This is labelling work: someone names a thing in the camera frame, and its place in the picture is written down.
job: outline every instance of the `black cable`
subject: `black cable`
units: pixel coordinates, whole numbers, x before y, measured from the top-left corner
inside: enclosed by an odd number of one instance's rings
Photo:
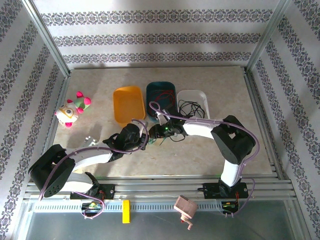
[[[169,136],[169,138],[171,139],[171,141],[173,141],[173,142],[175,142],[175,143],[178,143],[178,142],[181,142],[181,141],[185,140],[185,139],[186,139],[186,136],[183,136],[183,139],[180,139],[180,140],[178,140],[178,141],[173,140],[173,139],[171,138],[171,136]]]
[[[185,107],[190,106],[191,110],[189,113],[185,112]],[[200,118],[204,119],[206,112],[205,110],[200,106],[200,104],[196,101],[185,101],[185,100],[179,100],[178,102],[179,107],[179,113],[183,116],[195,116],[196,114],[199,115]]]

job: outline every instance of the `yellow block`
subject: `yellow block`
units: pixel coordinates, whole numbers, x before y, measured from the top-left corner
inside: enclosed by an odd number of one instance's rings
[[[129,224],[130,223],[130,201],[124,200],[122,202],[122,223]]]

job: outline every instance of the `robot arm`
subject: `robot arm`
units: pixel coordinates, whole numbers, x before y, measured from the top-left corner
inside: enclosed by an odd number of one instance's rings
[[[223,122],[243,127],[238,119],[232,115],[223,119]],[[178,134],[184,136],[196,135],[215,140],[225,159],[220,177],[220,192],[227,197],[228,193],[232,192],[233,188],[240,182],[243,159],[251,153],[256,141],[239,128],[225,124],[199,122],[192,117],[189,120],[170,118],[167,123],[156,124],[149,130],[150,137],[154,139]]]
[[[45,188],[44,197],[51,197],[60,191],[85,193],[92,188],[98,192],[98,181],[92,174],[88,172],[78,174],[74,171],[94,164],[115,161],[121,158],[126,151],[132,151],[135,148],[145,150],[144,144],[148,139],[142,133],[144,126],[140,123],[129,123],[120,133],[112,135],[96,146],[64,149],[60,144],[55,144],[30,167],[28,174],[41,190],[58,162],[73,153],[73,156],[66,158],[55,170]]]

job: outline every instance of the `stuffed toy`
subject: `stuffed toy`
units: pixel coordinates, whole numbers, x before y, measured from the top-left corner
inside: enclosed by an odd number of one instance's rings
[[[83,114],[85,109],[91,104],[91,99],[85,97],[81,91],[76,93],[76,100],[68,99],[66,103],[59,107],[54,113],[59,120],[59,123],[67,128],[72,126],[72,123],[78,120],[79,115]]]

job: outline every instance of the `patterned wallpaper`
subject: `patterned wallpaper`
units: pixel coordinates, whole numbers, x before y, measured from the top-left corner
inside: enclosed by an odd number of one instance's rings
[[[245,66],[278,0],[35,0],[70,69]]]
[[[63,74],[19,0],[0,0],[0,240],[10,239]]]
[[[312,239],[320,239],[319,17],[319,2],[293,0],[252,71]]]

